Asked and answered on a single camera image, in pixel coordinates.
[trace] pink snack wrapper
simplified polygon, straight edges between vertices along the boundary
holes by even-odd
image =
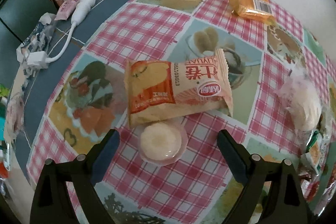
[[[66,0],[59,7],[55,20],[67,20],[69,16],[74,12],[79,0]]]

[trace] white electric device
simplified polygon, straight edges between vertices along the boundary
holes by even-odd
[[[75,27],[82,23],[95,3],[96,0],[79,0],[79,3],[77,4],[71,17],[71,28],[68,33],[68,38],[59,54],[50,58],[46,52],[32,52],[29,54],[27,59],[28,67],[33,69],[46,69],[49,63],[58,60],[67,49]]]

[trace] barcode label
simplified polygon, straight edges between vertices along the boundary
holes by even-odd
[[[253,0],[255,10],[272,14],[271,5],[264,0]]]

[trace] brand logo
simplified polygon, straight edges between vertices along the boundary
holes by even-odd
[[[208,82],[201,85],[198,90],[198,95],[202,97],[215,96],[221,92],[221,86],[216,82]]]

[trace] beige snack wrapper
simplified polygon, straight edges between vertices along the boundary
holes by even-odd
[[[128,60],[125,70],[128,121],[136,125],[211,109],[228,108],[233,100],[222,49],[185,63]]]

